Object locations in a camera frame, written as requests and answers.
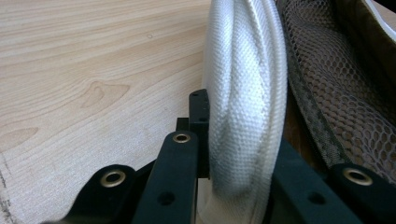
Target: mesh net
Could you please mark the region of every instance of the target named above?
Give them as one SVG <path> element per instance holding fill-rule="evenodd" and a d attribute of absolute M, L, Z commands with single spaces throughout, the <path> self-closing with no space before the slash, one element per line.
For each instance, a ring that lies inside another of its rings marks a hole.
<path fill-rule="evenodd" d="M 296 98 L 327 165 L 352 161 L 396 184 L 395 107 L 365 74 L 332 1 L 289 0 L 282 16 L 299 70 L 290 76 L 300 76 L 290 85 L 308 92 Z"/>

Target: white fabric tube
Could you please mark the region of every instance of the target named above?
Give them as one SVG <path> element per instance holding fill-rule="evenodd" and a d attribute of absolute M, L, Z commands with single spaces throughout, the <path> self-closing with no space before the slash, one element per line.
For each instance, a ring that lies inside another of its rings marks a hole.
<path fill-rule="evenodd" d="M 205 44 L 210 175 L 204 223 L 261 223 L 282 135 L 287 62 L 274 0 L 213 0 Z"/>

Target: light wooden board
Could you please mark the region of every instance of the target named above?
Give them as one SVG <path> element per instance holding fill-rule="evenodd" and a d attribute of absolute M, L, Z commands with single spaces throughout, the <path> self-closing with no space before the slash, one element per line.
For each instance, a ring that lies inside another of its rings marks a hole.
<path fill-rule="evenodd" d="M 200 89 L 210 1 L 1 1 L 0 223 L 61 218 L 154 160 Z"/>

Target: wooden surface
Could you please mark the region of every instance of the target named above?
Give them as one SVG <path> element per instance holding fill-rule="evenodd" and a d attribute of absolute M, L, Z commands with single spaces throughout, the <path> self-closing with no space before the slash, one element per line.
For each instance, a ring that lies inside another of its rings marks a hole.
<path fill-rule="evenodd" d="M 68 211 L 154 160 L 201 87 L 208 0 L 0 3 L 0 223 Z"/>

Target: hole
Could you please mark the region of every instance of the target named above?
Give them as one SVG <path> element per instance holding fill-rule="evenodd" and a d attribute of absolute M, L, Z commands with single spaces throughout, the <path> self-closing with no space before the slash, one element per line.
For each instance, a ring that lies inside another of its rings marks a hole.
<path fill-rule="evenodd" d="M 176 134 L 173 137 L 173 140 L 177 143 L 186 143 L 190 141 L 190 136 L 184 133 Z"/>
<path fill-rule="evenodd" d="M 311 192 L 308 195 L 308 200 L 309 200 L 309 202 L 314 203 L 314 204 L 325 204 L 326 203 L 326 200 L 324 199 L 324 197 L 317 192 Z"/>
<path fill-rule="evenodd" d="M 370 186 L 373 184 L 373 179 L 358 169 L 346 168 L 343 174 L 346 179 L 355 184 L 361 186 Z"/>
<path fill-rule="evenodd" d="M 106 172 L 100 179 L 100 183 L 105 188 L 114 188 L 125 180 L 125 173 L 121 170 Z"/>
<path fill-rule="evenodd" d="M 160 205 L 169 205 L 175 201 L 175 194 L 172 192 L 163 192 L 158 196 L 157 201 Z"/>

